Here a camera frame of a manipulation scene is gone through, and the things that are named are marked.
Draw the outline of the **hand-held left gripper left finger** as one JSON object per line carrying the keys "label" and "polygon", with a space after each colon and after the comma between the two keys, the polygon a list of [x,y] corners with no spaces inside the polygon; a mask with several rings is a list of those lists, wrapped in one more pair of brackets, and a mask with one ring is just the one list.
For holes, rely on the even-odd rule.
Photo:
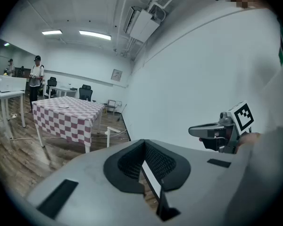
{"label": "hand-held left gripper left finger", "polygon": [[142,194],[116,189],[105,177],[105,160],[131,142],[84,153],[40,182],[27,196],[39,206],[63,180],[78,183],[55,221],[67,226],[159,226]]}

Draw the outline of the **small white table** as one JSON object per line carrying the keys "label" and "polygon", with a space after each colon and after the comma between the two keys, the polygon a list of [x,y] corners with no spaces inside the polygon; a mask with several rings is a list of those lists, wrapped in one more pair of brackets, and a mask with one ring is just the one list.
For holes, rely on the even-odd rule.
{"label": "small white table", "polygon": [[13,139],[11,129],[8,124],[8,99],[19,97],[20,100],[20,114],[23,128],[26,127],[25,118],[24,118],[24,91],[12,91],[12,92],[0,92],[0,102],[1,102],[1,113],[3,117],[3,123],[6,129],[6,134],[8,139]]}

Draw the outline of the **wooden chair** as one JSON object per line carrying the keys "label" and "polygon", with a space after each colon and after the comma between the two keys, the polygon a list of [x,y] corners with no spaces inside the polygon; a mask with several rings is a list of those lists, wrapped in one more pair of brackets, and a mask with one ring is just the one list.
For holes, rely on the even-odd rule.
{"label": "wooden chair", "polygon": [[115,114],[115,111],[118,107],[120,107],[122,105],[121,101],[116,101],[116,100],[108,100],[105,103],[105,107],[106,107],[106,114],[111,111],[113,114]]}

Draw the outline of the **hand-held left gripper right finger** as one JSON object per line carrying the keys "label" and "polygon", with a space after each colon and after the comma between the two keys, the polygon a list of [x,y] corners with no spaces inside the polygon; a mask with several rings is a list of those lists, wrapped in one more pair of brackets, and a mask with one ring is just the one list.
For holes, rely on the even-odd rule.
{"label": "hand-held left gripper right finger", "polygon": [[195,150],[157,140],[145,140],[163,160],[167,175],[160,179],[164,205],[179,214],[163,221],[150,213],[145,226],[238,226],[230,203],[248,164],[248,149],[236,155]]}

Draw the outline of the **person's right hand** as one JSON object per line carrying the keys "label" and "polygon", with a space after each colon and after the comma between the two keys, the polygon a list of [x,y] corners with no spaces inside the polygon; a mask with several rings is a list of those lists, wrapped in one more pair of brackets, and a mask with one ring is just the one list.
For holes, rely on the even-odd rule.
{"label": "person's right hand", "polygon": [[254,132],[254,133],[246,133],[242,135],[239,139],[237,148],[236,148],[236,153],[238,153],[238,150],[241,146],[243,145],[255,145],[256,142],[259,140],[261,134]]}

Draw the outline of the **white box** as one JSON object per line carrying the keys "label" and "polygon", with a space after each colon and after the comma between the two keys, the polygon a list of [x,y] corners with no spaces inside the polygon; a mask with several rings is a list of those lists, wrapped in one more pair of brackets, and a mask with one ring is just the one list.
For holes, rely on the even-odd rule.
{"label": "white box", "polygon": [[0,75],[0,92],[25,91],[26,78]]}

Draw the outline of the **white desk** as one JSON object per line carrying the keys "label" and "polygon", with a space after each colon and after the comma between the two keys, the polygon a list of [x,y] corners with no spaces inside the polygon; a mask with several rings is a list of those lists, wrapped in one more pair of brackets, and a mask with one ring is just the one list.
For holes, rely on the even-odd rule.
{"label": "white desk", "polygon": [[68,93],[74,93],[74,97],[77,97],[77,90],[73,90],[67,87],[54,87],[54,86],[49,86],[49,98],[51,98],[51,91],[56,90],[58,97],[62,96],[62,92],[64,93],[64,96],[67,96]]}

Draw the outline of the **dark long-handled broom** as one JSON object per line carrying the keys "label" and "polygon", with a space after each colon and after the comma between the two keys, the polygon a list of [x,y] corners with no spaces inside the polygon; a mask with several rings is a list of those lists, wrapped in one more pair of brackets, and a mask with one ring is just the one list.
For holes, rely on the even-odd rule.
{"label": "dark long-handled broom", "polygon": [[118,119],[117,119],[117,122],[120,121],[120,119],[121,119],[121,117],[122,117],[122,114],[123,114],[123,112],[124,112],[126,106],[127,106],[127,104],[125,104],[124,108],[122,109],[122,111],[121,111],[121,113],[120,113],[120,115],[119,115],[119,117],[118,117]]}

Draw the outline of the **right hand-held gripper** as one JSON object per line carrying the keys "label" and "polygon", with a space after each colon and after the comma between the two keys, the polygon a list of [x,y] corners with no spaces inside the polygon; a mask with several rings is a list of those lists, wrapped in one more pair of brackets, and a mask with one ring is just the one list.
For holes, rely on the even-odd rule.
{"label": "right hand-held gripper", "polygon": [[219,153],[237,153],[243,135],[251,132],[254,122],[246,101],[240,102],[226,112],[221,112],[218,123],[189,127],[193,137],[201,138],[206,149]]}

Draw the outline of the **framed wall notice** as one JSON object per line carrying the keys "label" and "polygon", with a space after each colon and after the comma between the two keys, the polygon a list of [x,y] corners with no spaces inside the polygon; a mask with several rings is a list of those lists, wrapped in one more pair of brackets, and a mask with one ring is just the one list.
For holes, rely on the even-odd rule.
{"label": "framed wall notice", "polygon": [[122,73],[123,73],[122,71],[114,69],[111,75],[111,80],[120,82]]}

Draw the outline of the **black office chair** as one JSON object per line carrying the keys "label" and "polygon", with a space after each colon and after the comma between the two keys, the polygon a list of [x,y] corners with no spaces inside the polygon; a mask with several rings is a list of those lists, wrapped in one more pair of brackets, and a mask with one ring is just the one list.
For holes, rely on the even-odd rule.
{"label": "black office chair", "polygon": [[57,79],[55,77],[50,77],[50,79],[47,80],[45,97],[52,98],[53,96],[56,95],[57,91],[55,89],[50,90],[51,87],[56,87],[56,85],[57,85]]}
{"label": "black office chair", "polygon": [[83,84],[81,88],[79,88],[79,98],[84,101],[92,101],[96,102],[96,100],[92,100],[93,90],[91,86]]}

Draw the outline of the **pink checkered table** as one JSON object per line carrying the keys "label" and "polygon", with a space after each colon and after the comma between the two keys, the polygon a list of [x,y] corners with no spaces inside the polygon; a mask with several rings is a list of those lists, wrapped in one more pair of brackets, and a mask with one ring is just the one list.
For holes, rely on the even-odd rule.
{"label": "pink checkered table", "polygon": [[34,101],[33,119],[40,141],[44,147],[42,131],[68,141],[80,143],[89,153],[92,143],[92,128],[97,123],[100,128],[104,105],[96,102],[84,101],[74,97],[56,97]]}

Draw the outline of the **white air conditioner unit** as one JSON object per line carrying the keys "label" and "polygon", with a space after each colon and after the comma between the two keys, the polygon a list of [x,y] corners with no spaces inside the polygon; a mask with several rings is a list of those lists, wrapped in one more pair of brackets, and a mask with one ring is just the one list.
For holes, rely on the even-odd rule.
{"label": "white air conditioner unit", "polygon": [[160,26],[161,20],[138,6],[129,8],[123,31],[142,43]]}

